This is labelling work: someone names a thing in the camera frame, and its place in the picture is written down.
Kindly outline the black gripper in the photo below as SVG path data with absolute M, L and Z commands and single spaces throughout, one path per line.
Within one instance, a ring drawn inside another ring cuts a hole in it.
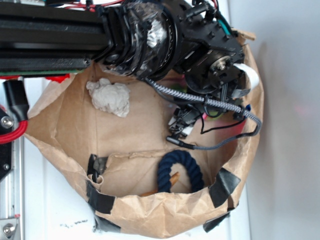
M 173 99 L 167 98 L 166 100 L 169 101 L 170 103 L 177 105 L 177 101 L 175 100 L 175 98 Z M 175 145 L 183 145 L 184 143 L 182 142 L 182 140 L 190 135 L 191 131 L 193 130 L 198 120 L 200 120 L 201 122 L 201 129 L 200 129 L 201 135 L 207 134 L 212 131 L 233 128 L 242 124 L 245 121 L 245 116 L 242 113 L 234 113 L 233 114 L 233 119 L 235 120 L 234 123 L 229 125 L 222 125 L 222 126 L 216 126 L 216 127 L 205 129 L 206 119 L 218 119 L 218 118 L 219 117 L 210 118 L 210 117 L 207 117 L 205 114 L 203 115 L 200 114 L 198 115 L 198 118 L 197 118 L 195 111 L 181 109 L 177 105 L 177 108 L 173 113 L 173 117 L 170 119 L 168 123 L 168 128 L 169 128 L 169 131 L 171 132 L 171 136 L 167 137 L 167 141 L 172 142 Z

